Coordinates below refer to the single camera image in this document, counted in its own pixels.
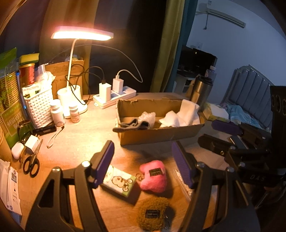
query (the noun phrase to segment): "scissors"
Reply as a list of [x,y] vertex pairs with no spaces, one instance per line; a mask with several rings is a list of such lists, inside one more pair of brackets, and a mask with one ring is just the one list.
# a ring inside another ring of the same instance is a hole
[[[23,172],[24,172],[24,174],[26,175],[26,174],[30,173],[30,176],[32,178],[34,178],[38,174],[39,169],[40,169],[40,162],[39,162],[39,160],[37,158],[37,155],[38,155],[38,152],[40,150],[40,147],[41,147],[42,143],[43,143],[43,140],[41,140],[41,142],[38,145],[38,147],[36,148],[34,154],[29,156],[25,160],[25,162],[23,163]],[[26,163],[29,163],[27,170],[25,170]],[[34,174],[32,174],[32,170],[34,169],[35,165],[37,165],[37,170],[36,170],[36,172]]]

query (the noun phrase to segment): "yellow sponge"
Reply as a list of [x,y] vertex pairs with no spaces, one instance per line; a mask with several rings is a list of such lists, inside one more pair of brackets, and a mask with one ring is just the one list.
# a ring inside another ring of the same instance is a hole
[[40,53],[33,53],[20,56],[19,65],[37,63],[39,61],[39,54]]

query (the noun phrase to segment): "desk lamp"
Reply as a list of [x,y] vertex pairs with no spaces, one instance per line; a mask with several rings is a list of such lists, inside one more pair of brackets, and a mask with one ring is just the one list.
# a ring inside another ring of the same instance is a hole
[[108,31],[97,30],[93,28],[85,27],[71,27],[71,26],[60,26],[57,27],[51,39],[74,39],[71,46],[71,54],[69,58],[69,69],[67,74],[67,86],[59,89],[57,92],[58,98],[63,106],[63,113],[66,118],[70,118],[69,104],[72,101],[78,103],[78,110],[80,113],[87,111],[87,104],[82,100],[80,86],[73,85],[69,86],[69,78],[71,74],[72,56],[74,52],[74,45],[78,39],[91,39],[105,41],[113,38],[113,33]]

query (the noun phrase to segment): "pink plush keychain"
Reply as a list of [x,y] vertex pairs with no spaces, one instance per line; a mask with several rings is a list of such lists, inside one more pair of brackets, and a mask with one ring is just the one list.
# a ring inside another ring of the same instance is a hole
[[141,190],[150,190],[155,193],[162,193],[167,186],[165,166],[160,160],[153,160],[140,166],[140,172],[145,175],[140,184]]

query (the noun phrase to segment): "white basket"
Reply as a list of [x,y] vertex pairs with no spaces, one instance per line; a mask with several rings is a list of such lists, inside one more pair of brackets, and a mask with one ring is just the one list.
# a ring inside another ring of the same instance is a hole
[[50,102],[52,100],[52,86],[43,92],[25,99],[30,120],[35,128],[45,127],[53,121],[50,111]]

